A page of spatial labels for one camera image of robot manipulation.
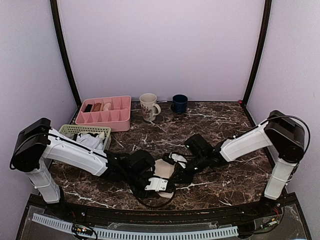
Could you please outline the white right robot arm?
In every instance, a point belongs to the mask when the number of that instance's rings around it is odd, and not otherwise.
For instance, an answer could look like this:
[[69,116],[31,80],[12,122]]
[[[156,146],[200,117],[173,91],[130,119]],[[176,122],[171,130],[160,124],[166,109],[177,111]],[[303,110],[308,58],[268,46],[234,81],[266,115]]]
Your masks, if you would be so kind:
[[284,187],[309,149],[310,142],[311,131],[303,120],[273,110],[260,124],[216,146],[212,146],[200,134],[194,134],[184,143],[190,155],[172,152],[165,156],[165,160],[180,165],[172,175],[177,183],[190,183],[196,173],[208,167],[226,166],[249,153],[273,146],[278,158],[263,195],[252,211],[253,215],[266,217],[274,210]]

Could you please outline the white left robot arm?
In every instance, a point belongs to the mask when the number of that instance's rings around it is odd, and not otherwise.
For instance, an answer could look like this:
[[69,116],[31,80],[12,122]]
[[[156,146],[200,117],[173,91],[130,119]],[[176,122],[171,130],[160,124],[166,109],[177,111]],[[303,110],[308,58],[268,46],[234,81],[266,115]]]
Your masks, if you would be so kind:
[[51,127],[49,119],[41,118],[18,134],[9,168],[26,173],[60,218],[67,218],[71,208],[63,201],[63,190],[49,173],[46,159],[77,167],[108,181],[124,181],[144,206],[143,199],[151,192],[167,193],[170,198],[176,192],[175,184],[168,177],[155,174],[156,161],[149,152],[138,150],[127,154],[94,149],[60,134]]

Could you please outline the beige boxer underwear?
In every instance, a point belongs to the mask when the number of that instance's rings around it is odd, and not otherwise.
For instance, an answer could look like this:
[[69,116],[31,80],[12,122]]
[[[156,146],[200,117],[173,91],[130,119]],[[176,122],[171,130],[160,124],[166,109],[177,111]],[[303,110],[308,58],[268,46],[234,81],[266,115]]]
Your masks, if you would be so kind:
[[[157,177],[169,179],[172,176],[174,170],[175,170],[174,165],[169,164],[166,161],[164,161],[162,158],[160,158],[155,161],[155,171],[153,175]],[[162,198],[170,199],[174,193],[159,191],[157,192],[157,194]]]

